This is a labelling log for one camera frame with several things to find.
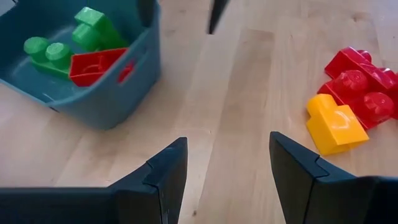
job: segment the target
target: green toy block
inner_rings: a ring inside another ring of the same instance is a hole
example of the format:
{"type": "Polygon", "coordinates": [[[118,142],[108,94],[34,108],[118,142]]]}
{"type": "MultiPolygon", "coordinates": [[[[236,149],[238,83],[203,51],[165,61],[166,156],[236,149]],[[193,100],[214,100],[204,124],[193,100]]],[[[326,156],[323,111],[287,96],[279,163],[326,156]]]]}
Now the green toy block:
{"type": "Polygon", "coordinates": [[[25,41],[24,50],[38,71],[69,80],[73,53],[67,45],[50,44],[46,38],[31,37],[25,41]]]}
{"type": "Polygon", "coordinates": [[[72,33],[72,39],[89,52],[127,47],[128,43],[102,13],[84,7],[75,19],[79,23],[72,33]]]}

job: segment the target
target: yellow toy block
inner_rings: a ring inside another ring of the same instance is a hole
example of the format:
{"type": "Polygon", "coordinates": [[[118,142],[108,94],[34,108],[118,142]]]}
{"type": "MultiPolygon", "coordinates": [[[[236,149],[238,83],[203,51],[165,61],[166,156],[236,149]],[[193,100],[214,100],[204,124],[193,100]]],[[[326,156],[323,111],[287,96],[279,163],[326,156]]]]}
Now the yellow toy block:
{"type": "Polygon", "coordinates": [[[337,106],[329,94],[314,96],[307,105],[307,128],[322,155],[350,150],[369,140],[348,105],[337,106]]]}

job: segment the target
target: teal plastic bin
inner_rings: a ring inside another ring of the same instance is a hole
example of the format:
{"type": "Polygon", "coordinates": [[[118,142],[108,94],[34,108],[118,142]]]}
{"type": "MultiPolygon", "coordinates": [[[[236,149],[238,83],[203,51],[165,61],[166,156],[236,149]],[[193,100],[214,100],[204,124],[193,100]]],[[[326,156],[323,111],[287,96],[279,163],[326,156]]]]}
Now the teal plastic bin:
{"type": "Polygon", "coordinates": [[[123,122],[145,97],[160,75],[160,7],[155,0],[19,0],[0,17],[0,80],[10,88],[56,111],[98,129],[123,122]],[[24,52],[29,37],[46,37],[84,51],[72,41],[74,16],[88,6],[105,13],[130,43],[128,50],[92,86],[39,73],[24,52]],[[129,63],[134,70],[118,83],[129,63]]]}

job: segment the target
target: pile of blocks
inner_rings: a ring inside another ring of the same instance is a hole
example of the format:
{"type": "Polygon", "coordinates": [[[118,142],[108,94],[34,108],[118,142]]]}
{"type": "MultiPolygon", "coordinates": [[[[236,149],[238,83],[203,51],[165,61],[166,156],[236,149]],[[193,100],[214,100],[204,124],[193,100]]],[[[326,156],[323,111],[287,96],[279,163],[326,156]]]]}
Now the pile of blocks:
{"type": "MultiPolygon", "coordinates": [[[[84,7],[76,16],[78,26],[72,39],[88,54],[74,54],[63,43],[50,43],[43,37],[25,41],[24,50],[33,66],[42,73],[73,81],[77,86],[94,84],[127,50],[128,43],[102,13],[84,7]]],[[[133,69],[128,65],[120,74],[122,82],[133,69]]]]}
{"type": "Polygon", "coordinates": [[[307,128],[323,155],[347,151],[369,139],[366,131],[398,119],[398,77],[377,68],[364,50],[340,50],[325,67],[332,78],[307,105],[307,128]]]}

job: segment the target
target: black plastic part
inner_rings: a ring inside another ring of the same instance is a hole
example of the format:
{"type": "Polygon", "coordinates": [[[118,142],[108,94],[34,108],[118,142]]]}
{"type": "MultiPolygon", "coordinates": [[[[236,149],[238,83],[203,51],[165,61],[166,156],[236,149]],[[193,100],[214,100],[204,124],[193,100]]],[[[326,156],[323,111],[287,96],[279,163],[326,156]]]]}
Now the black plastic part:
{"type": "Polygon", "coordinates": [[[142,25],[150,27],[152,18],[154,18],[156,1],[137,0],[137,8],[139,17],[141,18],[142,25]]]}
{"type": "Polygon", "coordinates": [[[56,109],[54,109],[53,107],[50,106],[51,110],[54,110],[55,112],[59,113],[59,111],[57,111],[56,109]]]}
{"type": "Polygon", "coordinates": [[[398,223],[398,180],[355,177],[278,132],[271,167],[286,224],[398,223]]]}
{"type": "Polygon", "coordinates": [[[187,178],[178,138],[106,188],[0,189],[0,223],[176,224],[187,178]]]}
{"type": "Polygon", "coordinates": [[[213,0],[208,33],[213,34],[229,0],[213,0]]]}

